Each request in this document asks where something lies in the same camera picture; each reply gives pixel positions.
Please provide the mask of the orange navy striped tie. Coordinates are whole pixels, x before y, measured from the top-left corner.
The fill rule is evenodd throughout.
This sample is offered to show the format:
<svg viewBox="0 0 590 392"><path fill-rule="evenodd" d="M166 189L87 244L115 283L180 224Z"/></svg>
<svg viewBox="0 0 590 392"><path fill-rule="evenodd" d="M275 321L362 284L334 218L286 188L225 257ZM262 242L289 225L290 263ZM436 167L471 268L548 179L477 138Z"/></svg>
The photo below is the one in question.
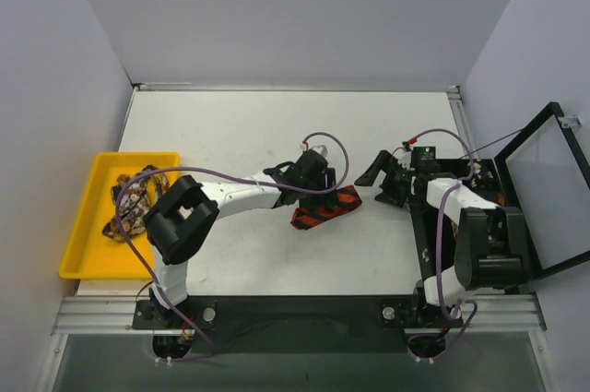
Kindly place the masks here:
<svg viewBox="0 0 590 392"><path fill-rule="evenodd" d="M330 220L347 215L359 208L362 200L353 185L338 188L322 196L306 196L299 201L290 224L297 230L307 231Z"/></svg>

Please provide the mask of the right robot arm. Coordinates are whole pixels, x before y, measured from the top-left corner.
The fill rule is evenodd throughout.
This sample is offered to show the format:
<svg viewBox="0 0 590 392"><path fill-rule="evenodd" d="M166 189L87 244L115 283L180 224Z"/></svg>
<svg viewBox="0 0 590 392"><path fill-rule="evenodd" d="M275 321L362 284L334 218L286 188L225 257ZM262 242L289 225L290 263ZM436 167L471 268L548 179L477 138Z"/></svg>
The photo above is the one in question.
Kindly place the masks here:
<svg viewBox="0 0 590 392"><path fill-rule="evenodd" d="M429 327L482 289L509 290L533 275L524 213L506 204L485 160L440 159L434 147L382 150L355 182L372 186L376 200L408 208L423 295L413 299L413 323Z"/></svg>

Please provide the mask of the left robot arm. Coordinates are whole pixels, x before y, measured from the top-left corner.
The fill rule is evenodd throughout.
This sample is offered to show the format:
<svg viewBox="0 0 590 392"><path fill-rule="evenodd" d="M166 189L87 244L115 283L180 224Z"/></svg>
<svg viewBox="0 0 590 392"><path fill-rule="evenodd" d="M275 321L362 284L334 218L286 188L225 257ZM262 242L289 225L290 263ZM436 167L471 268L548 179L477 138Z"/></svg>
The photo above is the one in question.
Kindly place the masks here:
<svg viewBox="0 0 590 392"><path fill-rule="evenodd" d="M154 255L157 282L153 290L153 317L174 329L186 318L188 261L201 249L214 222L254 209L289 206L311 190L328 188L327 148L302 152L287 161L246 178L242 183L197 182L179 178L144 217Z"/></svg>

